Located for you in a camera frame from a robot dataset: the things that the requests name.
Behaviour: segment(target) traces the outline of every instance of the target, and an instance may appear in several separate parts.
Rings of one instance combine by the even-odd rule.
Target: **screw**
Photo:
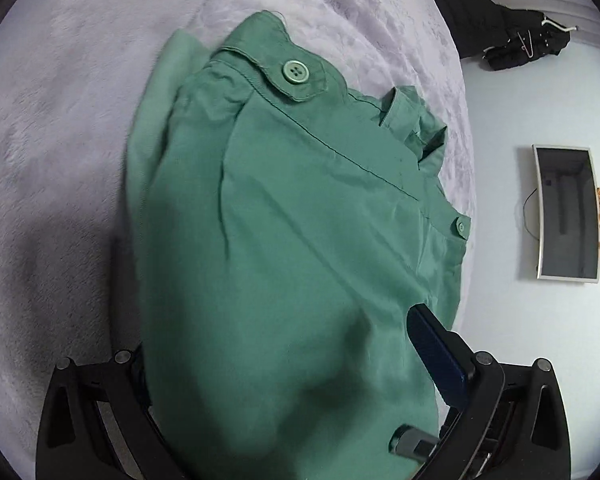
[[[115,360],[119,365],[123,365],[131,359],[131,352],[129,350],[121,350],[116,353]]]
[[[538,368],[540,368],[543,372],[550,372],[551,363],[546,359],[538,359]]]
[[[56,363],[56,368],[58,370],[65,370],[66,368],[69,367],[70,364],[71,364],[71,359],[69,359],[68,357],[62,357],[62,358],[58,359],[58,362]]]
[[[488,366],[493,363],[493,356],[489,352],[478,352],[475,355],[475,360],[481,365]]]

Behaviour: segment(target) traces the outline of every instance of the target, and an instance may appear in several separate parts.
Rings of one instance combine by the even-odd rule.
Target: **blue gripper pad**
[[[469,347],[458,334],[448,332],[423,304],[409,309],[407,334],[442,399],[448,406],[462,411],[469,401],[474,370]],[[460,355],[454,355],[449,345]]]

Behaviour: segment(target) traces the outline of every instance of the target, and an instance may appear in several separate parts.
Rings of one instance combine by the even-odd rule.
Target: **white wall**
[[[592,149],[600,186],[600,50],[571,43],[558,57],[487,72],[463,61],[474,133],[477,244],[460,332],[499,361],[554,365],[571,434],[574,476],[600,461],[600,282],[538,281],[538,242],[522,227],[537,186],[531,145]],[[538,232],[538,200],[527,205]]]

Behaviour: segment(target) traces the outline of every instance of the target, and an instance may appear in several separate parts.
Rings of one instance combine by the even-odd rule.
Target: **wall-mounted tv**
[[[538,278],[597,282],[600,211],[587,148],[534,145],[540,200]]]

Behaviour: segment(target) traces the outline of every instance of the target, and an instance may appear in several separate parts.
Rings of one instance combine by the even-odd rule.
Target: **green shirt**
[[[155,418],[202,479],[413,472],[389,440],[438,412],[404,319],[451,325],[470,230],[445,133],[413,88],[349,89],[270,12],[213,54],[169,40],[126,190]]]

